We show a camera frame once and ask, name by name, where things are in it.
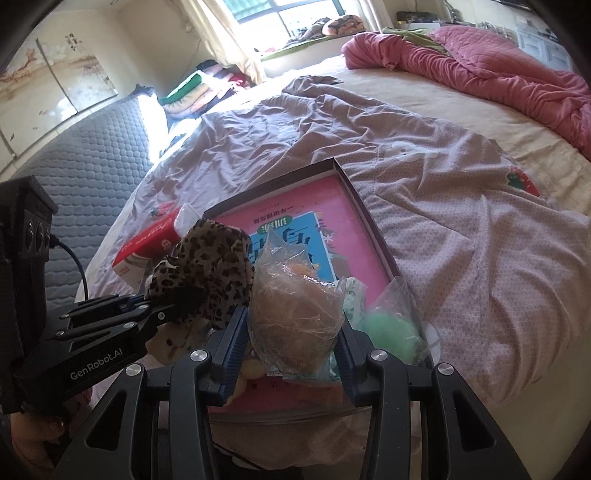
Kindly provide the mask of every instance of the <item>plastic bag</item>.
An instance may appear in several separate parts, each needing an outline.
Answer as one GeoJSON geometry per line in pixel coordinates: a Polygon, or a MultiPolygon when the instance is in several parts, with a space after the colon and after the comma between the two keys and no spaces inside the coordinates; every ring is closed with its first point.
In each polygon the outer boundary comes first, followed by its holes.
{"type": "Polygon", "coordinates": [[[255,264],[248,331],[267,375],[313,375],[343,325],[345,281],[318,280],[305,244],[269,231],[255,264]]]}
{"type": "Polygon", "coordinates": [[[407,365],[418,365],[437,338],[428,344],[421,337],[414,296],[402,277],[395,277],[355,327],[369,335],[374,347],[393,354],[407,365]]]}

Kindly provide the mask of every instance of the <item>black cable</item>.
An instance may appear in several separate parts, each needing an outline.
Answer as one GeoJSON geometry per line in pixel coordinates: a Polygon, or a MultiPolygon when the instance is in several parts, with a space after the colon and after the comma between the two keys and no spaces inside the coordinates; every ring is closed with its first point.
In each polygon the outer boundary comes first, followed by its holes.
{"type": "Polygon", "coordinates": [[[88,283],[86,282],[86,275],[84,274],[84,268],[82,267],[80,260],[78,260],[78,257],[76,256],[76,254],[72,251],[72,249],[70,247],[68,247],[66,244],[63,244],[60,241],[60,239],[58,239],[58,237],[56,237],[52,233],[50,236],[50,239],[49,239],[49,248],[54,248],[54,247],[61,247],[63,250],[65,250],[72,257],[74,262],[76,262],[76,266],[78,267],[78,271],[80,272],[80,276],[82,277],[82,285],[84,286],[84,299],[88,300],[88,283]]]}

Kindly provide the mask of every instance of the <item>curtain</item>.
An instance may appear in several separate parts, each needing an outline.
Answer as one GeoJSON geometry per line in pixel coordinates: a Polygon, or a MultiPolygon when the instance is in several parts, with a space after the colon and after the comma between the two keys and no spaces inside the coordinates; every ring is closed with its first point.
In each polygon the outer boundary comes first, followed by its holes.
{"type": "Polygon", "coordinates": [[[267,76],[261,59],[240,32],[238,22],[222,0],[180,0],[195,32],[214,58],[224,65],[236,65],[253,82],[267,76]]]}
{"type": "Polygon", "coordinates": [[[361,17],[367,31],[378,32],[394,26],[384,0],[341,0],[341,5],[348,14],[361,17]]]}

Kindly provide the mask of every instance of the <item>tissue box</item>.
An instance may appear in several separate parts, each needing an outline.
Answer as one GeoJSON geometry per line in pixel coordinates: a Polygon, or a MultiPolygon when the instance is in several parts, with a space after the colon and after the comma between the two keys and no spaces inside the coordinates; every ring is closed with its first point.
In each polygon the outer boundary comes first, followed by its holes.
{"type": "Polygon", "coordinates": [[[115,257],[113,270],[134,291],[138,291],[151,261],[169,254],[199,220],[188,203],[175,208],[127,242],[115,257]]]}

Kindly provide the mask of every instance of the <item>pink comforter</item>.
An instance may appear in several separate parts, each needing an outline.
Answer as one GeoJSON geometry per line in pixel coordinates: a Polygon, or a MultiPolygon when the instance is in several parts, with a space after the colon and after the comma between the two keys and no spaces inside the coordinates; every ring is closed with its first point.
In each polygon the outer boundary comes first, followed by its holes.
{"type": "Polygon", "coordinates": [[[455,25],[438,28],[430,37],[452,56],[378,33],[355,35],[342,52],[349,69],[405,70],[511,106],[591,160],[591,90],[579,75],[548,68],[488,30],[455,25]]]}

